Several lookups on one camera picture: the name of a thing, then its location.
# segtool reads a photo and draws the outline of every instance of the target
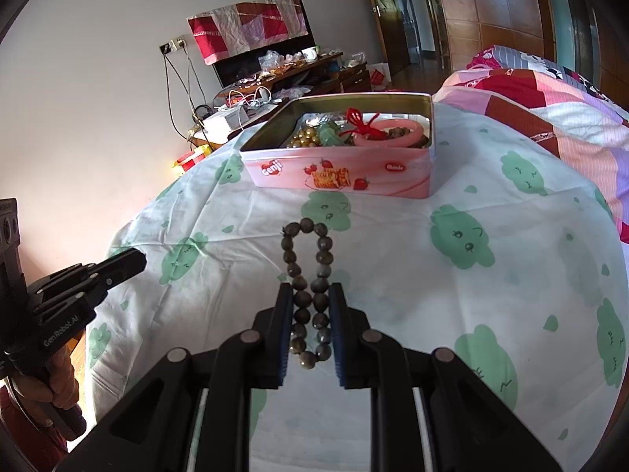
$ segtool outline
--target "silver screw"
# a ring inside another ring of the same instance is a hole
[[[260,340],[260,332],[256,330],[245,330],[240,334],[240,340],[246,343],[258,342]]]
[[[379,331],[377,330],[365,330],[362,333],[362,338],[363,340],[365,340],[366,342],[379,342],[380,339],[382,339],[383,334],[381,334]]]
[[[166,358],[168,358],[169,362],[181,362],[188,356],[188,353],[183,348],[173,348],[171,349]]]
[[[435,357],[440,362],[452,362],[454,360],[454,353],[448,348],[438,348],[435,351]]]

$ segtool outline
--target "small white box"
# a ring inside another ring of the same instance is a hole
[[[249,120],[245,109],[242,105],[230,108],[224,112],[216,112],[203,121],[205,135],[207,140],[212,143],[224,144],[228,141],[230,133],[236,129],[240,129],[241,125],[245,125]],[[202,131],[195,134],[195,138],[205,139]]]

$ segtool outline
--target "beaded bracelet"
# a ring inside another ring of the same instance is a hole
[[[297,264],[297,255],[293,251],[292,239],[302,231],[310,234],[314,231],[318,236],[317,246],[319,252],[316,255],[317,278],[310,284],[310,289],[314,296],[306,291],[308,283],[301,275],[301,268]],[[330,252],[332,248],[332,238],[328,236],[328,228],[322,224],[315,224],[310,218],[302,218],[299,223],[292,222],[282,229],[282,250],[284,250],[284,262],[287,263],[286,271],[292,277],[292,287],[295,289],[293,302],[297,310],[293,315],[295,322],[291,326],[290,352],[300,356],[300,364],[305,369],[312,369],[317,362],[323,362],[332,355],[332,348],[329,346],[332,341],[332,333],[328,328],[329,318],[325,311],[328,308],[329,300],[326,291],[329,288],[328,277],[332,273],[330,264],[334,261],[334,256]],[[310,311],[308,307],[314,305],[317,314],[313,317],[313,327],[317,329],[316,339],[319,342],[314,353],[306,351],[306,324],[310,321]]]

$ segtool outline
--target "red ribbon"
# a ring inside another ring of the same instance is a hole
[[[356,108],[348,108],[347,109],[347,122],[356,126],[356,129],[351,131],[344,131],[341,135],[345,135],[347,133],[358,133],[360,135],[369,135],[371,140],[386,140],[389,135],[387,135],[384,131],[380,131],[375,127],[371,127],[371,123],[375,121],[380,116],[379,113],[376,113],[367,124],[363,121],[362,113],[360,110]]]

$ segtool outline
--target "waffle picture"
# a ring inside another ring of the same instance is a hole
[[[351,186],[350,171],[347,168],[324,168],[313,172],[314,186],[320,189],[338,189]]]

